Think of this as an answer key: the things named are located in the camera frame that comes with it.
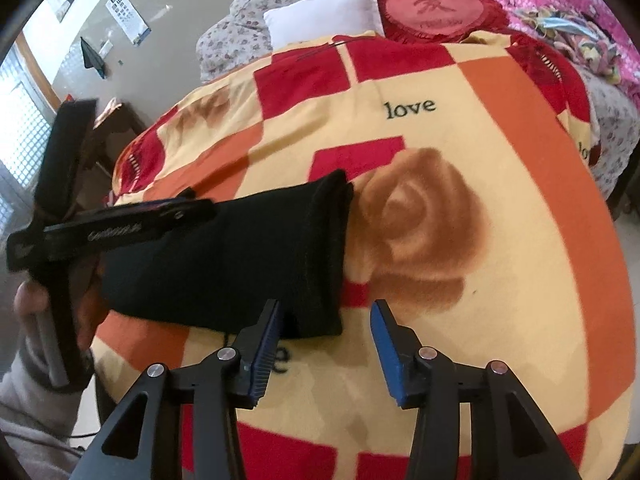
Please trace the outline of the person's left hand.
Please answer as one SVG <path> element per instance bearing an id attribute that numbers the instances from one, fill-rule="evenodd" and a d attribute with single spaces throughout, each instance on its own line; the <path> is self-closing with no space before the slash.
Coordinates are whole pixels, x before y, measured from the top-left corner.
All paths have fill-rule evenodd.
<path id="1" fill-rule="evenodd" d="M 103 266 L 99 261 L 93 268 L 93 274 L 87 289 L 81 298 L 73 303 L 76 341 L 81 352 L 87 351 L 96 336 L 96 330 L 106 319 L 110 308 L 102 295 Z M 21 323 L 29 351 L 39 361 L 44 358 L 41 338 L 38 332 L 36 316 L 47 312 L 50 301 L 47 289 L 29 278 L 24 281 L 14 297 L 13 311 Z"/>

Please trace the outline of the grey sleeve left forearm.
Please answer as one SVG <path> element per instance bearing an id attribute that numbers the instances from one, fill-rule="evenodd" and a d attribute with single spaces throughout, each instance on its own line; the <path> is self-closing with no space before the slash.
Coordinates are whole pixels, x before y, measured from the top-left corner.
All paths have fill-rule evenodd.
<path id="1" fill-rule="evenodd" d="M 1 432 L 30 478 L 67 479 L 81 458 L 70 445 L 70 434 L 93 362 L 79 384 L 55 389 L 38 344 L 38 339 L 23 337 L 1 378 Z"/>

